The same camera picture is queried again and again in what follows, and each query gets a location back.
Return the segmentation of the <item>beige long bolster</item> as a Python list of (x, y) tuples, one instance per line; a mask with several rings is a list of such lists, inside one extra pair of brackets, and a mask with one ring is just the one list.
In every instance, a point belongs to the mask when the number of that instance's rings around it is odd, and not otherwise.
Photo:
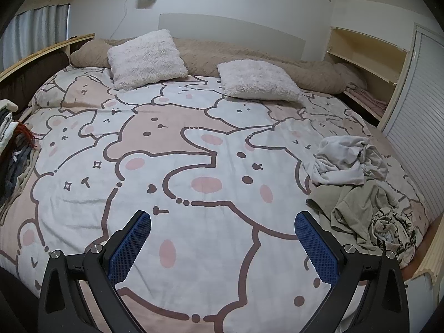
[(315, 92), (340, 94), (359, 87), (365, 81), (359, 71), (346, 63), (292, 61), (247, 47), (220, 41), (173, 39), (187, 70), (192, 75), (218, 76), (217, 65), (237, 59), (271, 63), (285, 70), (299, 88)]

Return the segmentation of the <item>grey curtain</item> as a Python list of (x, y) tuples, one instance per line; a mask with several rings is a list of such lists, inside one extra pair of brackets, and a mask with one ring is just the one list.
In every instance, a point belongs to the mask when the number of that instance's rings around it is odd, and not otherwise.
[(1, 70), (68, 39), (70, 4), (32, 9), (14, 17), (1, 37)]

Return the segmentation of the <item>fluffy white pillow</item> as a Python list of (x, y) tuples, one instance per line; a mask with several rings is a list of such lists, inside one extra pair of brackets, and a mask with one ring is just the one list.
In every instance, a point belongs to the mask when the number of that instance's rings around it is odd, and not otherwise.
[(141, 35), (107, 52), (116, 89), (135, 89), (148, 84), (188, 76), (170, 31)]
[(284, 69), (269, 62), (238, 59), (217, 68), (223, 93), (229, 97), (299, 102), (300, 88)]

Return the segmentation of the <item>right fluffy white pillow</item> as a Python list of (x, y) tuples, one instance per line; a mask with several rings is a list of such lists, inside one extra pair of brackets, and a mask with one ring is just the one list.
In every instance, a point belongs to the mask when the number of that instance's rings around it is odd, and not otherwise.
[(284, 69), (269, 62), (238, 59), (217, 68), (223, 93), (229, 97), (299, 102), (300, 88)]

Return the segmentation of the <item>beige graffiti print pants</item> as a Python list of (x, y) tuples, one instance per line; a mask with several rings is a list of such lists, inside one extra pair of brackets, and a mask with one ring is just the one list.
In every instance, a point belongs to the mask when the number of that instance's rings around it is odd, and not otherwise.
[(376, 211), (369, 226), (370, 240), (381, 251), (394, 253), (401, 269), (413, 260), (416, 250), (416, 231), (411, 220), (393, 208)]

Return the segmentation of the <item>white headboard panel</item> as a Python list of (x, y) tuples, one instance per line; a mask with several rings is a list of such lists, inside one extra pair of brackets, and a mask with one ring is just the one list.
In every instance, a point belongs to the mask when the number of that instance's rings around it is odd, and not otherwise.
[(301, 38), (267, 26), (205, 14), (161, 14), (158, 28), (168, 29), (175, 38), (236, 44), (292, 60), (301, 60), (306, 45)]

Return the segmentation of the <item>left fluffy white pillow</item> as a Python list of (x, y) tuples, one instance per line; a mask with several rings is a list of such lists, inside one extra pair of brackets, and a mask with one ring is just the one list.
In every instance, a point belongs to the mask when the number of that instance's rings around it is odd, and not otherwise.
[(116, 89), (135, 89), (148, 84), (188, 76), (170, 31), (141, 35), (107, 52)]

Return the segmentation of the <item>stack of folded clothes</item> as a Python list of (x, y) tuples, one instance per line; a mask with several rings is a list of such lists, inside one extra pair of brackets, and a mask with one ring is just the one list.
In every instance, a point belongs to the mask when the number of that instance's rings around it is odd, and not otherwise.
[(1, 100), (1, 225), (22, 194), (40, 153), (32, 125), (14, 118), (18, 106)]

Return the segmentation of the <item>crumpled white garment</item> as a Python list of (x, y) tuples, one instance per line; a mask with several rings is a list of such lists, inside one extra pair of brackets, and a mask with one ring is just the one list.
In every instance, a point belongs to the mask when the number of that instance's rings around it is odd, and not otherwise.
[(385, 180), (388, 166), (370, 139), (338, 135), (319, 143), (309, 172), (315, 185), (360, 186), (369, 179)]

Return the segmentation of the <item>crumpled olive garment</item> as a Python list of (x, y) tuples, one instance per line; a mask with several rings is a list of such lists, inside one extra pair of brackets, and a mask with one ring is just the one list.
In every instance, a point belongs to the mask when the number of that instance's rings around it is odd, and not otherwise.
[(307, 198), (307, 205), (319, 215), (321, 228), (342, 246), (350, 244), (360, 253), (372, 255), (383, 252), (370, 240), (373, 214), (383, 207), (401, 213), (394, 193), (376, 180), (362, 186), (317, 186)]

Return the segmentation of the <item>cream wall niche shelf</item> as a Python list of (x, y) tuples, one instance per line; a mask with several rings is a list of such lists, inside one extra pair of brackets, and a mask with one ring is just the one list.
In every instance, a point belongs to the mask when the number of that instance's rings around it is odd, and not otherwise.
[(408, 51), (395, 44), (336, 27), (331, 29), (325, 59), (345, 80), (339, 98), (377, 126), (388, 115), (408, 56)]

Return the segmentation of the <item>white louvered door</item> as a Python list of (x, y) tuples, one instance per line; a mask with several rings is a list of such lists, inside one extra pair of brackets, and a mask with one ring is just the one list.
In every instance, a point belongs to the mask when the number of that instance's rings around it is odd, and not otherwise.
[(443, 36), (415, 25), (409, 68), (382, 132), (431, 220), (443, 213), (443, 78)]

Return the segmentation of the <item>bear pattern bed cover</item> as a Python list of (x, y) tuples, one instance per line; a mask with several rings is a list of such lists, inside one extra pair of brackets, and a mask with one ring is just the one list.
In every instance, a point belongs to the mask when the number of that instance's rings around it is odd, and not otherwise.
[(33, 93), (40, 152), (1, 225), (18, 301), (52, 251), (106, 242), (139, 210), (153, 228), (117, 291), (149, 332), (299, 332), (328, 292), (294, 232), (309, 161), (332, 135), (370, 138), (338, 99), (224, 96), (216, 77), (117, 90), (106, 68), (56, 72)]

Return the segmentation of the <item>wooden bed shelf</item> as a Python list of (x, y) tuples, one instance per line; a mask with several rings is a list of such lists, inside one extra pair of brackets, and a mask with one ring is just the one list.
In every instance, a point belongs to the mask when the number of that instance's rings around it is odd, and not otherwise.
[(1, 72), (1, 99), (7, 99), (23, 112), (33, 95), (56, 72), (71, 63), (71, 53), (80, 49), (94, 34), (74, 36), (21, 59)]

